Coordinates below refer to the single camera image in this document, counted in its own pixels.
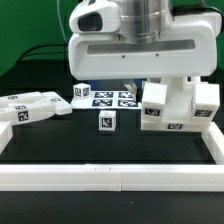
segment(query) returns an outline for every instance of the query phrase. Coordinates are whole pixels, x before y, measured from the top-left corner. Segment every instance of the marker cube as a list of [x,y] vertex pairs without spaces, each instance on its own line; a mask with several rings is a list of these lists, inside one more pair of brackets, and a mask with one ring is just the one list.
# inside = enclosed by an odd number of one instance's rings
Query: marker cube
[[101,110],[99,114],[99,130],[114,131],[116,127],[116,111]]
[[167,85],[146,82],[142,98],[142,120],[162,120],[166,104]]
[[86,99],[90,97],[91,86],[88,84],[80,83],[73,86],[74,97],[79,99]]
[[190,120],[210,122],[220,106],[219,85],[196,84],[191,105]]

